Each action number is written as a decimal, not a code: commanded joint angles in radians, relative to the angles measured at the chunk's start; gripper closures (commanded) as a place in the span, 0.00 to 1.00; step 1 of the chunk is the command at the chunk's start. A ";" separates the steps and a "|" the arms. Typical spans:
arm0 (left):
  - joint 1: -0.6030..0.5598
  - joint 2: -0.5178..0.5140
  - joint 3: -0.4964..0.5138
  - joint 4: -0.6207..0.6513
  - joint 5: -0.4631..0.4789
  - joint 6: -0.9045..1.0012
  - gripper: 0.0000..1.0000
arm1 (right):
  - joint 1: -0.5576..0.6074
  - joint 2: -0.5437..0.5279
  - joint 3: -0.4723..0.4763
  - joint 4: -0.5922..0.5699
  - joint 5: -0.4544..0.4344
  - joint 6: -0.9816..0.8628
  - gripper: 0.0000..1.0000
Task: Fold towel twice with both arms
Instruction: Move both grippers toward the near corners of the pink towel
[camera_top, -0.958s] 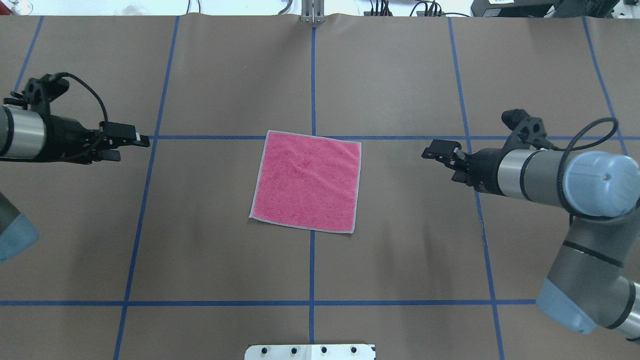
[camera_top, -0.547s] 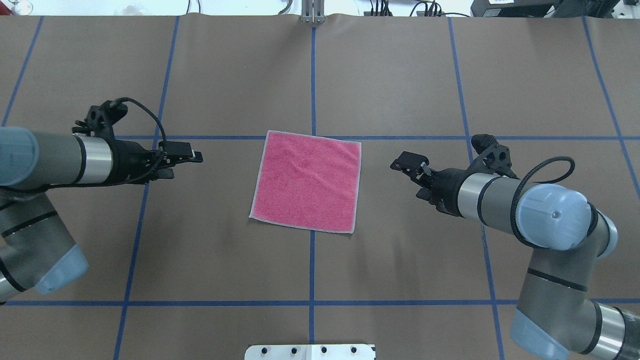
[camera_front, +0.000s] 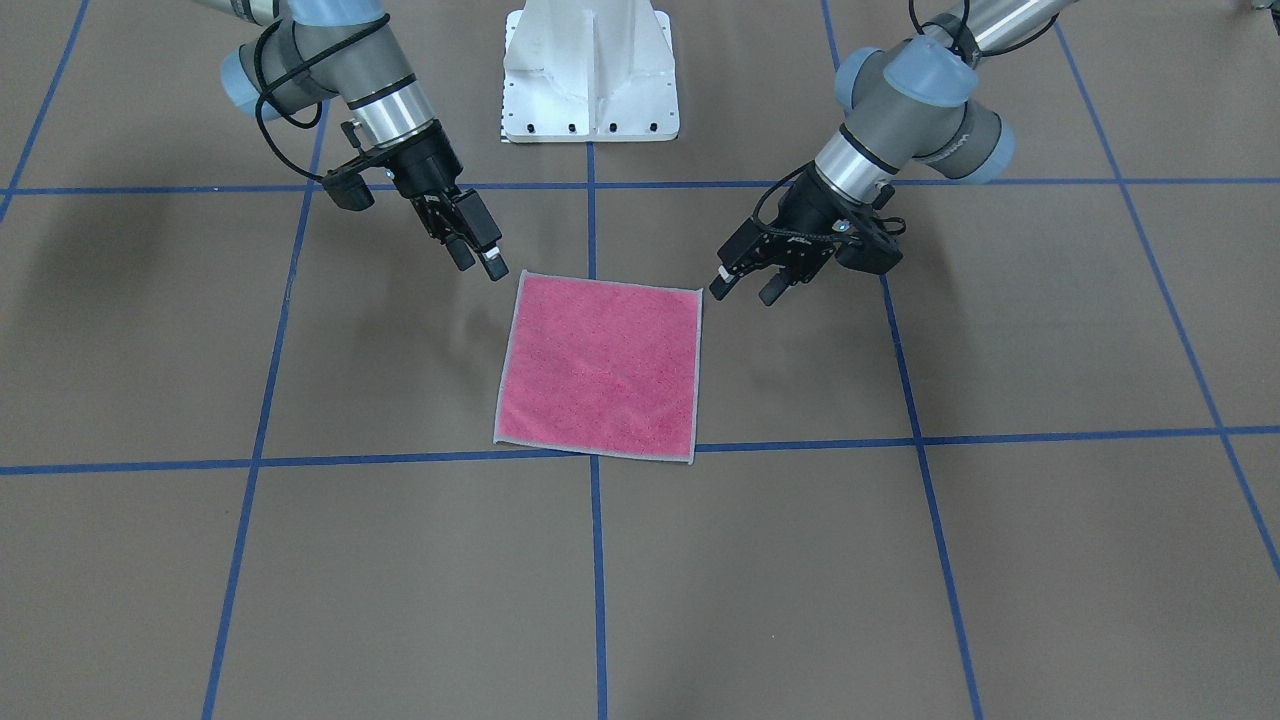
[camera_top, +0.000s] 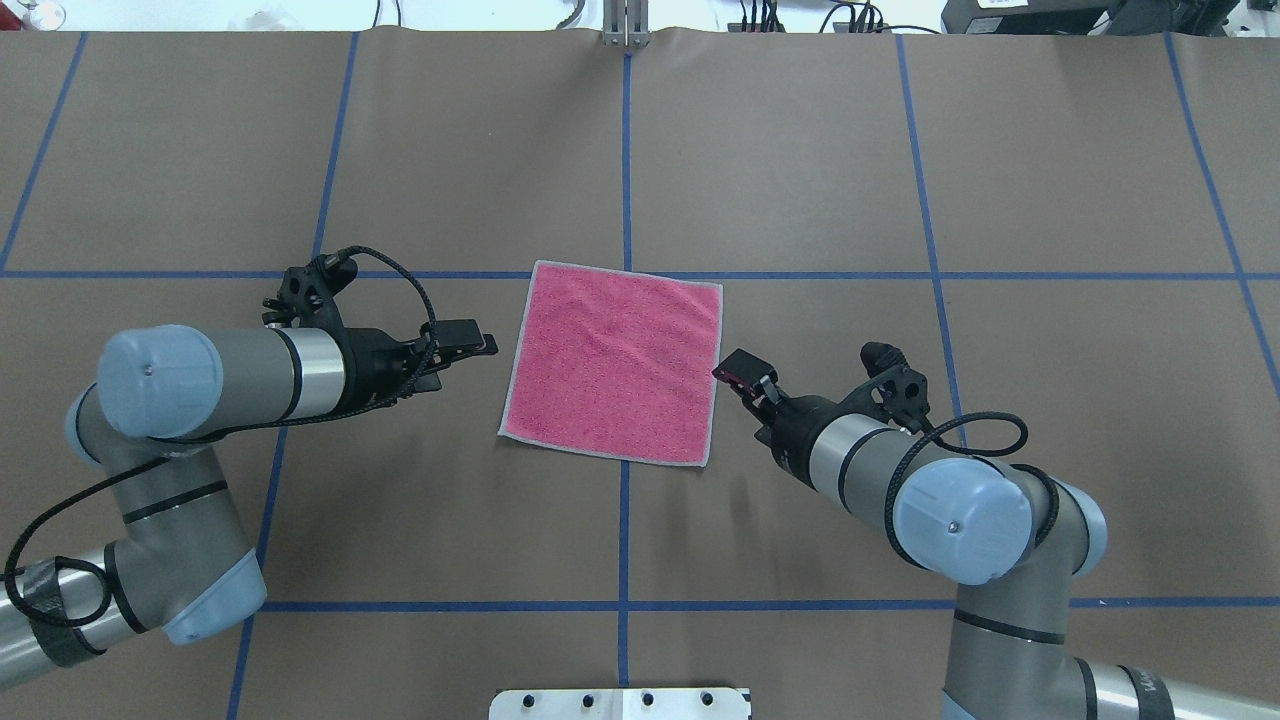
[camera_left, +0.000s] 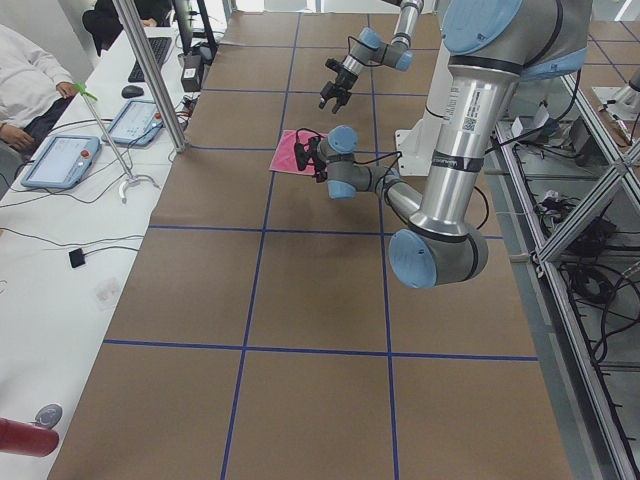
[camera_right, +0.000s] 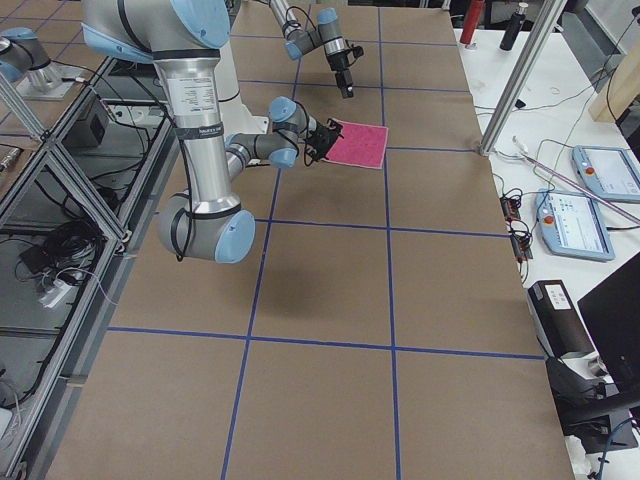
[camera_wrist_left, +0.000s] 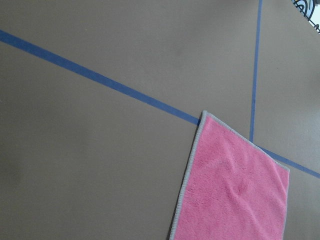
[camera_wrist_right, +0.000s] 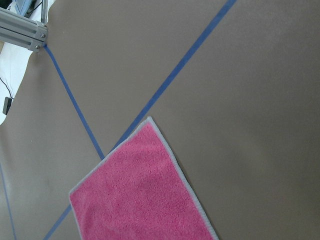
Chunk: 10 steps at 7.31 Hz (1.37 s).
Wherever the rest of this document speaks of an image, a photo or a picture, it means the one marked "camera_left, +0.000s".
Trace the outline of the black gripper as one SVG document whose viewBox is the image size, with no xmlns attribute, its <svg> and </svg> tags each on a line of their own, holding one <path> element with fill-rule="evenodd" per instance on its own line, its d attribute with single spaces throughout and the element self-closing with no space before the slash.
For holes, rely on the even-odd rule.
<svg viewBox="0 0 640 480">
<path fill-rule="evenodd" d="M 356 76 L 347 71 L 340 71 L 334 81 L 328 81 L 320 93 L 320 101 L 318 107 L 324 109 L 328 100 L 336 99 L 331 109 L 332 113 L 337 113 L 342 107 L 348 103 L 351 96 L 351 89 L 356 82 Z"/>
<path fill-rule="evenodd" d="M 309 157 L 313 164 L 314 174 L 313 178 L 317 183 L 323 183 L 326 181 L 326 162 L 321 158 L 317 147 L 312 147 L 309 150 Z"/>
</svg>

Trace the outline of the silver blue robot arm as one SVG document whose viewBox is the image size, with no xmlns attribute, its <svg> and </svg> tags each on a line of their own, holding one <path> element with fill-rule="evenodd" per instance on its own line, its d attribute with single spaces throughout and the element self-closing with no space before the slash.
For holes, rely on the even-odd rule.
<svg viewBox="0 0 640 480">
<path fill-rule="evenodd" d="M 390 241 L 396 277 L 412 288 L 463 282 L 485 267 L 488 247 L 465 214 L 490 135 L 516 86 L 578 71 L 585 62 L 588 1 L 453 1 L 442 21 L 452 76 L 422 191 L 391 168 L 354 157 L 356 132 L 342 125 L 295 148 L 333 199 L 372 192 L 403 221 Z"/>
<path fill-rule="evenodd" d="M 389 1 L 400 9 L 393 37 L 389 43 L 373 29 L 364 28 L 358 37 L 349 37 L 354 44 L 342 59 L 329 58 L 325 66 L 336 73 L 334 81 L 328 81 L 320 92 L 319 108 L 324 109 L 334 99 L 332 113 L 345 106 L 356 81 L 365 67 L 388 66 L 406 71 L 413 62 L 412 40 L 418 19 L 424 9 L 421 0 Z"/>
</svg>

